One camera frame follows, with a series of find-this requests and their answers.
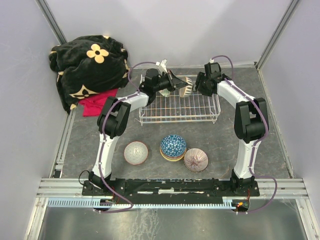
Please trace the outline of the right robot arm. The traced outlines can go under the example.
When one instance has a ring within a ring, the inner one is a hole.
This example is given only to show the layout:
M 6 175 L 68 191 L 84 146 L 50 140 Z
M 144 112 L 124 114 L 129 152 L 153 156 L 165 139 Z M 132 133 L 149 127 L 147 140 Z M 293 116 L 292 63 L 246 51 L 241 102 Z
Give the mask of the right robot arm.
M 235 109 L 234 132 L 239 139 L 239 148 L 229 189 L 234 195 L 240 196 L 254 184 L 257 150 L 269 132 L 266 100 L 245 93 L 213 61 L 204 65 L 204 72 L 198 73 L 195 90 L 208 97 L 216 94 Z

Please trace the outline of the red cloth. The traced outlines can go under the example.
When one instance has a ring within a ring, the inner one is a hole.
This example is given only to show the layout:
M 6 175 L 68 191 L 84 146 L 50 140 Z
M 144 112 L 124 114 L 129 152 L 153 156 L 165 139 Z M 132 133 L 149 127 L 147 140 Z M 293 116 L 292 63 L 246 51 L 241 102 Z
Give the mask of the red cloth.
M 83 106 L 83 117 L 98 117 L 106 103 L 108 97 L 115 97 L 118 89 L 108 90 L 99 94 L 92 95 L 79 101 Z

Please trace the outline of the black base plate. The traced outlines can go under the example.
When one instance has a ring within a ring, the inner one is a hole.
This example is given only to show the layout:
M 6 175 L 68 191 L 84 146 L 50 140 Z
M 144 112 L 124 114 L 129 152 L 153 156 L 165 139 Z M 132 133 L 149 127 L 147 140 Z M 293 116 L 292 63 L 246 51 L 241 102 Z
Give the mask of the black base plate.
M 82 184 L 82 195 L 101 197 L 102 203 L 110 197 L 116 204 L 137 205 L 182 205 L 221 204 L 224 197 L 235 199 L 258 197 L 258 183 L 253 186 L 234 189 L 230 180 L 208 179 L 124 179 L 109 180 L 111 190 L 99 188 L 89 180 Z

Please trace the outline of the black floral fleece blanket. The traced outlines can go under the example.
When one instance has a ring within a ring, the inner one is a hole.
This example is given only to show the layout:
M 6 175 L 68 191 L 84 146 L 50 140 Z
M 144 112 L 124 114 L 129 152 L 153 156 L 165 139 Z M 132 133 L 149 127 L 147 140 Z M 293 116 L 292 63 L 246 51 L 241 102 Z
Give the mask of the black floral fleece blanket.
M 128 57 L 123 43 L 105 35 L 80 36 L 54 46 L 49 67 L 57 73 L 63 109 L 70 113 L 80 100 L 124 88 L 129 82 Z

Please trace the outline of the grey geometric patterned bowl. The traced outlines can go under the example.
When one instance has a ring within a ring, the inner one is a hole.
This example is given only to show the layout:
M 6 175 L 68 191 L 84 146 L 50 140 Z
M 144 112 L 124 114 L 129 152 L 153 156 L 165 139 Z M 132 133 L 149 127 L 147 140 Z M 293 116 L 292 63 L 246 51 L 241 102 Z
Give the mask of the grey geometric patterned bowl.
M 129 164 L 137 166 L 146 161 L 149 151 L 143 142 L 133 141 L 125 147 L 123 154 Z

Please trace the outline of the purple striped bowl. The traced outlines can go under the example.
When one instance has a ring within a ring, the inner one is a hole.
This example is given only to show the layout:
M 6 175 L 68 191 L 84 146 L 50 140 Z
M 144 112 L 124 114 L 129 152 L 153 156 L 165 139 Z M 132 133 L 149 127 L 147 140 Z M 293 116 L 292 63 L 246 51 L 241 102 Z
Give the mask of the purple striped bowl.
M 209 159 L 203 150 L 191 148 L 185 153 L 183 163 L 191 172 L 200 173 L 208 167 Z

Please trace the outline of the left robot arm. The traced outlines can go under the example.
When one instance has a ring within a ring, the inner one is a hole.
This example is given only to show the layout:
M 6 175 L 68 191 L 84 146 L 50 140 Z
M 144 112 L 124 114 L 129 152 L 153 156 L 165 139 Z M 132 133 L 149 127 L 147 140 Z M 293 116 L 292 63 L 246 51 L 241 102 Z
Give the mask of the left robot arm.
M 99 149 L 95 165 L 88 176 L 93 189 L 99 195 L 106 195 L 111 189 L 109 179 L 114 150 L 118 139 L 126 130 L 130 113 L 150 105 L 159 91 L 173 92 L 187 86 L 189 84 L 176 77 L 171 70 L 159 74 L 157 69 L 150 68 L 135 93 L 122 98 L 113 96 L 107 98 L 97 119 Z

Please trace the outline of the blue triangle patterned bowl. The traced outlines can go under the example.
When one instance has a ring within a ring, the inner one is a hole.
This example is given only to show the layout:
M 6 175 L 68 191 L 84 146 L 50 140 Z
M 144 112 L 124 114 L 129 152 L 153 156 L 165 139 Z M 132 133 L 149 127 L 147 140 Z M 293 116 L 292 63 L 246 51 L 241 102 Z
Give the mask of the blue triangle patterned bowl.
M 187 143 L 183 137 L 171 134 L 162 139 L 160 149 L 166 156 L 175 158 L 181 156 L 186 151 Z

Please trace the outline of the white wire dish rack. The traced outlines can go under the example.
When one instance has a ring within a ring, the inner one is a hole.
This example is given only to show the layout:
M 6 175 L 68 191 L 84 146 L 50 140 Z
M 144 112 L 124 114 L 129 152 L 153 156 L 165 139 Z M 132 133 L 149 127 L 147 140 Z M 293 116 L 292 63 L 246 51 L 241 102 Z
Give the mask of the white wire dish rack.
M 221 113 L 219 97 L 214 94 L 205 96 L 193 91 L 188 97 L 180 97 L 179 91 L 169 97 L 156 93 L 154 101 L 139 109 L 139 122 L 144 124 L 212 122 L 215 123 Z

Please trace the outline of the aluminium frame rail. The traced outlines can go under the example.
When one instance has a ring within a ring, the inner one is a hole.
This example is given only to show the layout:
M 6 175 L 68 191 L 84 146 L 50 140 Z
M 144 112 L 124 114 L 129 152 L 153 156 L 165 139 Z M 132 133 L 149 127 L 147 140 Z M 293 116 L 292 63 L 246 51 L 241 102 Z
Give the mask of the aluminium frame rail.
M 235 209 L 254 200 L 308 199 L 299 178 L 258 179 L 250 188 L 231 191 L 228 181 L 216 179 L 117 179 L 113 187 L 122 197 L 94 187 L 84 179 L 43 178 L 36 197 L 49 207 L 94 209 Z

